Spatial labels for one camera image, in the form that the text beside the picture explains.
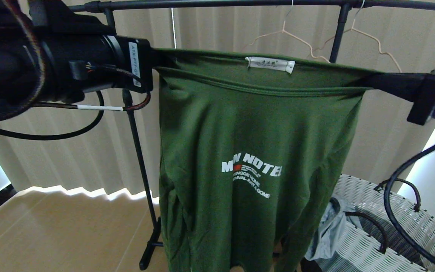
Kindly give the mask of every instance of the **white wicker basket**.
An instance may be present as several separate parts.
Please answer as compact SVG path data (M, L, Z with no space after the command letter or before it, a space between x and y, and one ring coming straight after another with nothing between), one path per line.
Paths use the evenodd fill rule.
M397 233L390 223L383 205L383 191L376 191L373 184L352 176L341 175L335 186L334 195L348 201L362 212L373 217L385 228L390 241L386 254L378 252L381 239L380 232L371 227L366 220L361 220L364 231L355 229L352 224L347 227L347 235L335 256L329 260L317 260L331 270L340 269L340 258L349 261L358 271L432 271L435 265L418 253ZM435 219L426 210L414 211L414 204L406 198L392 193L390 205L399 223L410 236L424 249L435 256Z

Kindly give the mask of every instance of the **light under curtain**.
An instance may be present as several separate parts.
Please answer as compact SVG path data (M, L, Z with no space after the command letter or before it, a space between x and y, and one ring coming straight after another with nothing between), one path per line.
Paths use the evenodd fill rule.
M66 0L81 5L87 0ZM287 31L319 48L335 34L340 7L295 6L287 17ZM219 7L115 11L117 34L150 40L155 48L240 51L257 36L281 29L289 6ZM345 29L352 24L355 10ZM103 14L97 17L106 22ZM404 72L430 72L435 68L435 12L371 7L361 11L356 26L382 41ZM316 55L329 57L332 43ZM285 35L259 39L245 52L273 53L309 59L306 45ZM340 64L396 72L387 56L378 54L376 42L357 33L346 33L338 54ZM143 156L154 196L159 180L158 76L154 74L152 100L135 112ZM104 91L106 105L122 105L121 91ZM142 96L134 93L134 101ZM95 94L85 104L98 103ZM381 91L364 95L359 124L343 172L380 182L420 151L435 127L406 121L411 103ZM34 134L65 133L89 124L95 112L36 108L4 122L0 128ZM143 191L142 178L125 113L106 112L102 122L88 133L72 139L35 142L0 136L0 164L15 189L61 185L88 191L104 188L113 193L127 188Z

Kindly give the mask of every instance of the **floor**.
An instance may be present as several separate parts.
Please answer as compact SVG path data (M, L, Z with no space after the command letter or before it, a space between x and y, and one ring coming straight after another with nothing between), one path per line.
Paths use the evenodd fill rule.
M112 200L88 194L26 190L4 203L0 272L139 271L152 233L147 201L128 193ZM168 271L163 248L156 248L146 271Z

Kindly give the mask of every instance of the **black basket handle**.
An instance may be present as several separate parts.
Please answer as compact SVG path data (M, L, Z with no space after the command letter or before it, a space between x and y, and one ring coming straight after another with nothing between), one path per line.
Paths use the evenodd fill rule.
M417 189L417 187L414 186L412 182L406 181L405 179L395 179L395 180L407 184L414 190L414 194L416 195L416 205L414 205L414 211L418 212L419 210L421 210L421 195L419 195L419 190ZM389 181L388 179L382 181L374 188L374 190L379 191L380 189L383 189L384 185L387 184L388 181Z
M370 215L367 215L366 213L362 213L362 212L345 212L345 215L364 217L365 219L372 222L377 227L377 229L382 233L382 237L383 237L383 241L382 241L382 243L380 243L380 248L378 249L378 251L380 253L385 254L385 251L387 250L387 247L389 246L389 240L387 239L387 233L385 232L384 227L382 227L382 225L379 224L379 222L377 222L375 219L373 219L373 217L371 217Z

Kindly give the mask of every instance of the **white cable sleeve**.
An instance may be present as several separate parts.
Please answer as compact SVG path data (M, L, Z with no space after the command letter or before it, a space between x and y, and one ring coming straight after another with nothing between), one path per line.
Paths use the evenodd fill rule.
M123 107L113 107L113 106L93 106L93 105L76 105L79 110L115 110L123 111Z

